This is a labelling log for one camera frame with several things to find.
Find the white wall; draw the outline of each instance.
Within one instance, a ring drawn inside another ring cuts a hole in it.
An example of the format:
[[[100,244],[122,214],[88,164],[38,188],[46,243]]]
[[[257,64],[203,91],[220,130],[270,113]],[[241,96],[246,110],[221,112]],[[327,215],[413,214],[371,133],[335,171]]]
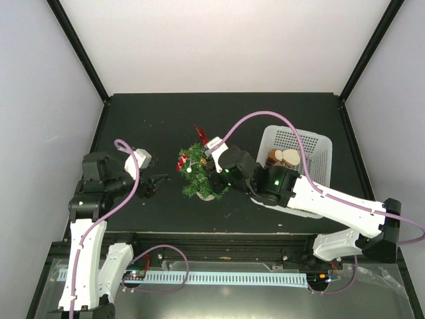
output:
[[[405,1],[347,101],[375,195],[425,224],[425,1]],[[403,225],[401,237],[420,232]],[[425,243],[402,251],[425,310]]]
[[[0,2],[0,317],[25,318],[102,103],[46,1]]]
[[[388,3],[62,0],[110,94],[339,94]]]

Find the table top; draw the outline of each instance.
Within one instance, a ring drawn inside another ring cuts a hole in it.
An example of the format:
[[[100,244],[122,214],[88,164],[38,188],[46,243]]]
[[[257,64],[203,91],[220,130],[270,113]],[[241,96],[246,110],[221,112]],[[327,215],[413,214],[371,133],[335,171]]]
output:
[[[199,142],[194,124],[209,138],[223,137],[241,117],[259,110],[278,112],[300,130],[327,136],[333,144],[331,188],[363,197],[338,99],[331,93],[115,94],[97,150],[124,162],[126,155],[114,147],[114,140],[121,138],[153,156],[155,164],[144,177],[168,173],[170,180],[151,199],[132,199],[110,218],[107,231],[310,234],[345,229],[326,218],[308,219],[260,207],[235,190],[209,202],[182,194],[187,181],[176,171],[178,153]],[[241,125],[227,144],[256,158],[269,125],[284,124],[270,116],[255,117]]]

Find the plant pot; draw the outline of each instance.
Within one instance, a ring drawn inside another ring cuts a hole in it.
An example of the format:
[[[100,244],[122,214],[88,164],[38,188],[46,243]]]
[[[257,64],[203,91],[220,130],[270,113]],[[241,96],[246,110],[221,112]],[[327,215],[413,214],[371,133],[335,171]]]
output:
[[[203,197],[203,196],[201,195],[201,193],[199,193],[198,191],[197,191],[197,195],[198,195],[198,197],[199,197],[200,199],[202,199],[203,201],[212,201],[212,200],[215,198],[215,196],[214,196],[214,195],[209,195],[208,197]]]

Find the basket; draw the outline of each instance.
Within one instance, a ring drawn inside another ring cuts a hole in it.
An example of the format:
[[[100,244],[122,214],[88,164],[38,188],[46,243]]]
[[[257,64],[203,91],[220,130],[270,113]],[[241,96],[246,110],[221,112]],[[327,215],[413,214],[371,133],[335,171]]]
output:
[[[297,130],[303,142],[305,156],[308,165],[308,172],[311,179],[323,186],[329,187],[331,183],[331,166],[332,166],[332,142],[329,138],[308,131]],[[263,133],[260,149],[258,150],[257,162],[263,167],[272,150],[294,149],[300,151],[297,139],[292,130],[286,126],[271,125],[268,126]],[[303,163],[292,167],[292,169],[304,174]],[[268,208],[284,211],[302,217],[321,218],[314,213],[298,211],[295,209],[267,206]]]

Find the christmas tree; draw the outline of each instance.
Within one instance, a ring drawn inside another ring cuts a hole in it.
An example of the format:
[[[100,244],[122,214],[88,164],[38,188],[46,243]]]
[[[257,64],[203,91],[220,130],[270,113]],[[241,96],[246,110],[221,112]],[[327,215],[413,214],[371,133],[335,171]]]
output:
[[[183,193],[189,197],[198,193],[203,199],[208,199],[211,195],[220,199],[227,189],[220,194],[213,191],[208,176],[211,170],[215,169],[214,162],[207,161],[204,151],[205,149],[200,143],[195,143],[189,149],[180,151],[177,170],[190,182],[183,188]]]

